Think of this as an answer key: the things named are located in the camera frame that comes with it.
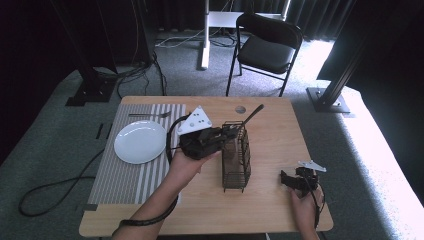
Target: human arm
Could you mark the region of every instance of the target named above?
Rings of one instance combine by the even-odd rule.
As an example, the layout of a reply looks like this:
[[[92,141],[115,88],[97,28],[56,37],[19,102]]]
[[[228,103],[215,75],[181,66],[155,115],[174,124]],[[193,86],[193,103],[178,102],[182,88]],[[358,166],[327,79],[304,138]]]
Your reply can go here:
[[[218,154],[217,152],[200,160],[193,160],[185,156],[181,150],[176,150],[169,171],[162,183],[130,219],[148,220],[164,213],[179,192],[200,172],[202,165],[206,161],[215,158]],[[156,239],[163,222],[162,220],[142,227],[122,226],[115,232],[113,239]]]
[[[319,239],[315,231],[316,204],[311,193],[299,198],[295,190],[288,188],[291,197],[291,206],[294,220],[303,240]],[[314,191],[317,201],[321,199],[321,191]]]

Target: wooden table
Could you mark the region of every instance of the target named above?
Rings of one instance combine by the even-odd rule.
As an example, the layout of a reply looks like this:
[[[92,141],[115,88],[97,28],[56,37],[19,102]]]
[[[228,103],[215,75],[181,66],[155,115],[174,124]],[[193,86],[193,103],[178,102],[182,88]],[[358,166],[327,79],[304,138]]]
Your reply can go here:
[[[251,150],[252,174],[244,192],[222,187],[221,157],[207,162],[182,191],[181,203],[166,219],[161,235],[292,232],[287,188],[280,171],[290,171],[310,156],[289,99],[276,97],[125,97],[121,104],[186,104],[186,112],[201,105],[213,123],[244,120],[259,104],[265,108],[246,125]],[[235,111],[243,106],[246,113]],[[110,236],[121,219],[129,218],[140,205],[100,204],[85,211],[80,234]],[[321,213],[319,231],[333,227],[328,207]]]

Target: white plate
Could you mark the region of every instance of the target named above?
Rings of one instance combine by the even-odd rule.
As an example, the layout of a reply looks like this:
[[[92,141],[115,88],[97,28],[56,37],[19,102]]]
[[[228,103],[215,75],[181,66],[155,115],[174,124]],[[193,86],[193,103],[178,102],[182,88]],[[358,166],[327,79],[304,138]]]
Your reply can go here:
[[[165,145],[166,131],[161,125],[152,121],[138,121],[118,133],[114,147],[121,160],[140,164],[159,156]]]

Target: gray placemat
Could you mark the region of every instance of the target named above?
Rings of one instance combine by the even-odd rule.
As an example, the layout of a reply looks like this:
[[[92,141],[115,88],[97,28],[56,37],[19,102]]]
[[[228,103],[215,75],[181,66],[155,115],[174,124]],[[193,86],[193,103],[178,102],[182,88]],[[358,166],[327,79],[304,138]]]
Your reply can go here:
[[[121,104],[106,143],[88,204],[144,203],[168,172],[169,164],[166,153],[163,151],[156,159],[144,164],[126,163],[120,160],[115,153],[115,138],[125,126],[140,120],[155,121],[168,132],[172,123],[185,115],[185,108],[184,104]],[[172,111],[172,114],[166,118],[128,117],[129,113],[158,114],[167,111]],[[178,135],[174,130],[171,147],[175,147],[177,142]]]

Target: wire basket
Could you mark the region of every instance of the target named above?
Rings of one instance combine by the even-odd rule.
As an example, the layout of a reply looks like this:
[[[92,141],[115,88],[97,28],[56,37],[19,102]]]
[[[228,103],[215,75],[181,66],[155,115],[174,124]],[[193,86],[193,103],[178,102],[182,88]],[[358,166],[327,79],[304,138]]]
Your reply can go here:
[[[222,125],[241,126],[243,122],[225,122]],[[241,189],[249,182],[251,174],[250,148],[247,130],[243,126],[237,138],[227,142],[222,150],[222,186],[226,189]]]

